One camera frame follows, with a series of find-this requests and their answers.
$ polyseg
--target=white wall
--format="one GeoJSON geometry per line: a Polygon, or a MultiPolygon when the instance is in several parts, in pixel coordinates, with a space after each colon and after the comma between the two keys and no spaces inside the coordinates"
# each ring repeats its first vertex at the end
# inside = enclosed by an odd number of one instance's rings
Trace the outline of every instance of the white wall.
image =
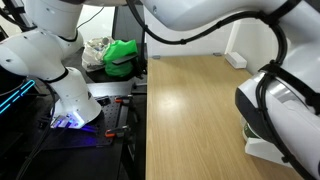
{"type": "MultiPolygon", "coordinates": [[[[101,7],[84,5],[78,25],[89,20],[95,15],[101,7]]],[[[106,37],[112,35],[114,17],[114,7],[105,7],[103,11],[97,15],[93,20],[87,24],[81,26],[79,31],[81,32],[84,42],[93,38],[106,37]]]]}
{"type": "Polygon", "coordinates": [[[271,29],[259,20],[244,19],[236,22],[229,51],[238,52],[248,61],[247,69],[255,74],[277,56],[278,44],[271,29]]]}
{"type": "MultiPolygon", "coordinates": [[[[153,15],[145,8],[145,21],[155,34],[167,39],[167,40],[180,40],[182,38],[188,38],[202,32],[203,30],[209,28],[216,22],[212,22],[209,25],[198,28],[192,31],[177,32],[166,28],[162,25],[153,15]]],[[[227,48],[228,40],[232,30],[232,24],[227,25],[212,34],[199,39],[197,41],[188,43],[187,45],[165,45],[162,44],[149,35],[146,37],[148,45],[148,56],[152,57],[155,55],[160,56],[180,56],[180,55],[209,55],[214,52],[225,53],[227,48]]]]}
{"type": "MultiPolygon", "coordinates": [[[[0,7],[3,8],[4,4],[0,1],[0,7]]],[[[13,36],[15,34],[21,33],[21,29],[5,20],[2,16],[0,16],[0,26],[6,31],[9,36],[13,36]]]]}

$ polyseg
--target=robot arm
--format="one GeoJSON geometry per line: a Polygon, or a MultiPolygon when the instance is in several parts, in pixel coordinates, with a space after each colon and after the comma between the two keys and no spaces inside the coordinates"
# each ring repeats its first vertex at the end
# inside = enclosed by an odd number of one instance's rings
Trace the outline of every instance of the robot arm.
{"type": "MultiPolygon", "coordinates": [[[[263,11],[270,14],[286,3],[286,0],[142,2],[165,26],[182,31],[198,28],[239,11],[263,11]]],[[[101,110],[90,97],[79,72],[72,68],[66,70],[60,63],[63,57],[75,52],[82,43],[81,35],[77,35],[76,31],[81,3],[97,6],[125,4],[123,0],[26,0],[26,13],[39,28],[0,44],[1,66],[16,74],[34,75],[51,82],[60,96],[55,122],[74,119],[77,123],[72,128],[80,128],[90,122],[101,110]],[[16,47],[17,44],[22,44],[24,48],[16,47]]],[[[320,14],[304,1],[279,19],[279,25],[293,47],[281,68],[315,92],[320,92],[319,19],[320,14]]],[[[253,130],[272,142],[265,135],[268,134],[265,119],[257,111],[260,108],[257,99],[260,97],[257,98],[256,89],[264,81],[265,74],[268,73],[259,72],[239,86],[236,105],[253,130]]],[[[265,100],[271,125],[283,144],[311,176],[320,179],[320,118],[315,114],[315,106],[306,102],[301,90],[279,77],[272,79],[269,86],[265,87],[263,97],[261,99],[265,100]]]]}
{"type": "MultiPolygon", "coordinates": [[[[320,145],[317,143],[320,141],[320,96],[317,93],[320,92],[317,78],[320,14],[305,1],[295,2],[298,4],[279,19],[279,26],[292,44],[281,65],[281,72],[287,73],[279,73],[271,80],[267,78],[270,82],[265,83],[264,76],[272,69],[259,72],[239,86],[236,105],[255,133],[286,152],[286,160],[304,178],[320,179],[320,145]],[[257,91],[259,84],[267,86],[257,91]]],[[[165,26],[190,30],[238,11],[271,14],[287,1],[143,0],[143,3],[165,26]]]]}

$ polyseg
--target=black cable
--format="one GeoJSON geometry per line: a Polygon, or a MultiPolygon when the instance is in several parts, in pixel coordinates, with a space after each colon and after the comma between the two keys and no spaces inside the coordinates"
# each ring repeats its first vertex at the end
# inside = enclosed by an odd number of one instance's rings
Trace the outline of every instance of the black cable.
{"type": "Polygon", "coordinates": [[[4,19],[6,19],[7,21],[11,22],[12,24],[15,24],[15,25],[19,26],[19,27],[20,27],[21,29],[23,29],[23,30],[33,30],[33,29],[37,28],[36,26],[34,26],[34,27],[27,27],[26,25],[21,24],[21,23],[18,22],[18,21],[15,21],[15,20],[12,19],[10,16],[8,16],[7,13],[5,13],[5,12],[2,10],[2,8],[0,8],[0,15],[1,15],[4,19]]]}
{"type": "Polygon", "coordinates": [[[93,15],[89,20],[83,22],[82,24],[80,24],[77,29],[79,29],[81,26],[85,25],[86,23],[90,22],[93,18],[95,18],[98,14],[100,14],[102,12],[102,10],[104,9],[104,7],[102,7],[100,9],[100,11],[98,11],[95,15],[93,15]]]}
{"type": "MultiPolygon", "coordinates": [[[[264,23],[268,24],[268,18],[270,16],[267,16],[263,12],[254,12],[254,11],[246,11],[241,12],[232,16],[227,17],[226,19],[219,21],[217,24],[212,26],[211,28],[203,31],[202,33],[193,36],[188,39],[182,39],[180,41],[168,41],[165,39],[162,39],[155,35],[152,31],[149,30],[148,26],[144,24],[142,19],[140,18],[137,9],[135,8],[134,2],[132,0],[126,0],[127,4],[136,18],[137,22],[140,24],[140,26],[155,40],[164,43],[164,44],[170,44],[170,45],[178,45],[178,44],[187,44],[188,42],[194,41],[196,39],[199,39],[203,36],[208,35],[209,33],[215,31],[216,29],[219,29],[220,27],[229,24],[231,22],[234,22],[239,19],[243,18],[256,18],[262,20],[264,23]]],[[[270,63],[276,63],[279,66],[281,66],[285,60],[285,57],[287,55],[288,51],[288,44],[287,39],[285,36],[285,33],[281,29],[281,27],[278,25],[278,23],[275,23],[275,21],[272,21],[271,24],[268,24],[269,27],[274,32],[277,41],[278,41],[278,55],[275,60],[273,60],[270,63]]],[[[286,145],[283,143],[282,139],[280,138],[279,134],[277,133],[276,129],[274,128],[274,125],[271,121],[271,118],[268,113],[267,105],[266,105],[266,92],[267,88],[270,85],[270,83],[274,80],[274,77],[270,73],[266,73],[266,75],[260,80],[260,82],[257,85],[256,88],[256,100],[258,105],[258,111],[261,114],[261,117],[263,119],[263,125],[266,127],[267,131],[269,131],[268,136],[271,139],[271,141],[275,144],[275,146],[286,156],[286,162],[290,162],[290,164],[294,167],[294,169],[305,179],[314,179],[312,175],[295,159],[295,157],[291,154],[289,149],[286,147],[286,145]]]]}
{"type": "MultiPolygon", "coordinates": [[[[48,88],[48,90],[50,91],[50,94],[52,96],[52,110],[51,110],[51,117],[50,117],[50,122],[52,122],[53,120],[53,116],[55,113],[55,102],[56,102],[56,98],[54,95],[54,91],[51,88],[51,86],[49,84],[47,84],[46,82],[43,82],[46,87],[48,88]]],[[[32,149],[31,153],[29,154],[28,158],[25,160],[25,162],[23,163],[23,165],[21,166],[19,173],[16,177],[16,180],[20,180],[23,175],[25,174],[26,170],[28,169],[28,167],[30,166],[32,160],[36,157],[36,155],[38,154],[38,151],[41,147],[41,145],[43,144],[43,142],[46,140],[46,138],[48,137],[49,133],[50,133],[50,122],[48,122],[47,126],[45,127],[40,139],[38,140],[37,144],[35,145],[35,147],[32,149]]]]}
{"type": "Polygon", "coordinates": [[[22,87],[25,82],[26,82],[26,79],[24,79],[19,86],[15,87],[15,88],[13,88],[13,89],[5,92],[5,93],[0,94],[0,97],[1,97],[1,96],[5,96],[5,95],[8,95],[8,94],[14,92],[15,90],[17,90],[17,89],[19,89],[20,87],[22,87]]]}
{"type": "Polygon", "coordinates": [[[61,132],[58,135],[54,136],[54,139],[51,139],[50,141],[46,141],[45,143],[43,143],[41,145],[41,147],[39,148],[39,150],[35,153],[35,156],[37,156],[46,146],[48,146],[49,144],[51,144],[54,140],[58,139],[62,134],[64,134],[66,132],[66,130],[70,127],[71,123],[68,123],[63,130],[61,130],[61,132]]]}

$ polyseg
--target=wooden table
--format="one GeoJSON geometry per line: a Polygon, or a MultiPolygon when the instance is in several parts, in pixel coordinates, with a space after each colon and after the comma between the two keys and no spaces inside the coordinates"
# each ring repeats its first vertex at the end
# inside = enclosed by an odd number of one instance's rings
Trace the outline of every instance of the wooden table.
{"type": "Polygon", "coordinates": [[[250,77],[222,57],[148,61],[147,180],[301,179],[244,152],[235,90],[250,77]]]}

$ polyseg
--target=green bag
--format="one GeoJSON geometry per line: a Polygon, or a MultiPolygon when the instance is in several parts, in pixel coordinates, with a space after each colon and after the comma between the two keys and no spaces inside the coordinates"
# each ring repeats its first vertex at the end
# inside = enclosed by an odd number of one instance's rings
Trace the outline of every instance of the green bag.
{"type": "Polygon", "coordinates": [[[123,56],[126,56],[131,53],[137,53],[137,44],[135,40],[129,42],[123,42],[121,40],[116,40],[112,43],[103,56],[103,61],[105,63],[105,71],[109,76],[117,76],[117,77],[124,77],[128,75],[133,66],[130,62],[124,63],[121,65],[114,65],[112,61],[117,60],[123,56]]]}

